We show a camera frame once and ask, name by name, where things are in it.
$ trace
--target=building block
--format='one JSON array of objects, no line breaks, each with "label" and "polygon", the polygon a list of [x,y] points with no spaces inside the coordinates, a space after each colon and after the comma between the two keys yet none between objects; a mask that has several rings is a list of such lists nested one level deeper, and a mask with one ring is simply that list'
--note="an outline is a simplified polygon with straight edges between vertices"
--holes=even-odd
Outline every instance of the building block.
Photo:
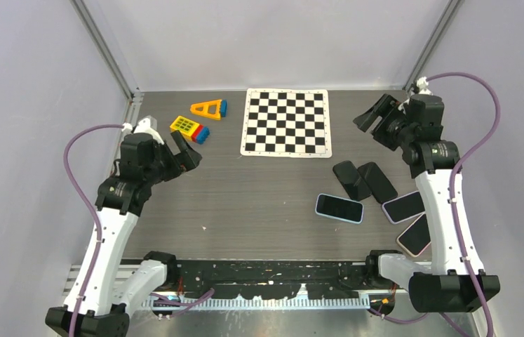
[{"label": "building block", "polygon": [[[211,112],[210,108],[216,106],[216,111]],[[227,100],[209,100],[208,102],[192,104],[190,110],[192,114],[214,119],[219,121],[227,115]]]},{"label": "building block", "polygon": [[194,143],[203,144],[206,138],[210,135],[210,129],[206,126],[200,125],[191,119],[183,116],[178,116],[170,125],[171,132],[179,131],[183,137]]}]

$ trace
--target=white cable clip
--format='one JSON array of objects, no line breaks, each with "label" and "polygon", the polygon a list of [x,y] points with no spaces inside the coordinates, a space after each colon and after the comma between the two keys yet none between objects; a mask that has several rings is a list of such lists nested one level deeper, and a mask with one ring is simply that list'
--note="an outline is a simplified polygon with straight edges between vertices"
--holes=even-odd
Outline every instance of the white cable clip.
[{"label": "white cable clip", "polygon": [[415,81],[415,85],[419,89],[419,92],[421,90],[427,89],[427,87],[429,86],[429,82],[427,81],[427,77],[425,77],[425,76],[420,77],[419,79],[417,79]]},{"label": "white cable clip", "polygon": [[123,123],[123,128],[121,129],[121,132],[131,132],[133,130],[133,125],[130,123]]}]

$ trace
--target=wood grain surface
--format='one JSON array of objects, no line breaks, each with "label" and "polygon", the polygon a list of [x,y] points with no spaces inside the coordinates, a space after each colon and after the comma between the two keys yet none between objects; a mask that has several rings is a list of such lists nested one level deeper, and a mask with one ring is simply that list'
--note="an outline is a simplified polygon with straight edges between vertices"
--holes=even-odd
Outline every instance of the wood grain surface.
[{"label": "wood grain surface", "polygon": [[[158,120],[163,138],[182,115],[210,129],[198,168],[154,187],[124,256],[165,251],[178,258],[364,260],[371,249],[396,249],[396,237],[410,224],[391,225],[380,205],[363,202],[360,225],[317,216],[319,193],[346,197],[332,166],[375,161],[400,195],[416,190],[401,151],[391,152],[361,132],[354,117],[384,91],[330,91],[333,156],[329,159],[246,157],[239,153],[245,91],[147,93],[140,117]],[[402,91],[389,91],[404,98]],[[189,112],[192,103],[228,101],[227,117],[214,121]],[[430,259],[428,250],[418,260]]]}]

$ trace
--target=smartphone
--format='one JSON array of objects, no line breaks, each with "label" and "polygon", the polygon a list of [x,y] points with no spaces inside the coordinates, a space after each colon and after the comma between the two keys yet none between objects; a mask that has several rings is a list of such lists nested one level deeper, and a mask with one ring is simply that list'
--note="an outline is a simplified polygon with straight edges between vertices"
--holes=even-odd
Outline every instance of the smartphone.
[{"label": "smartphone", "polygon": [[396,243],[413,258],[421,255],[421,253],[431,244],[427,215],[423,213],[417,220],[408,226],[408,228],[406,228],[404,232],[396,238]]},{"label": "smartphone", "polygon": [[363,221],[363,204],[321,193],[316,202],[316,214],[348,223],[361,223]]},{"label": "smartphone", "polygon": [[392,224],[401,223],[425,212],[425,205],[419,191],[388,201],[382,205],[386,217]]},{"label": "smartphone", "polygon": [[340,185],[349,195],[349,198],[361,201],[371,196],[371,190],[367,183],[358,174],[356,167],[349,160],[338,163],[332,167],[332,172],[338,178]]},{"label": "smartphone", "polygon": [[388,177],[386,177],[384,172],[373,161],[359,166],[357,171],[367,183],[375,200],[380,204],[384,204],[398,197],[398,191],[396,191]]}]

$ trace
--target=black and white checkered mat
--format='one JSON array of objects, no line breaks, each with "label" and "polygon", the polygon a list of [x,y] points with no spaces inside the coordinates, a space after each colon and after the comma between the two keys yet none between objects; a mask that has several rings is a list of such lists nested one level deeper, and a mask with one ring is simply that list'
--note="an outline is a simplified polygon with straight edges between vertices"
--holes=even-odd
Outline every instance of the black and white checkered mat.
[{"label": "black and white checkered mat", "polygon": [[244,156],[330,158],[328,92],[248,89],[242,136]]}]

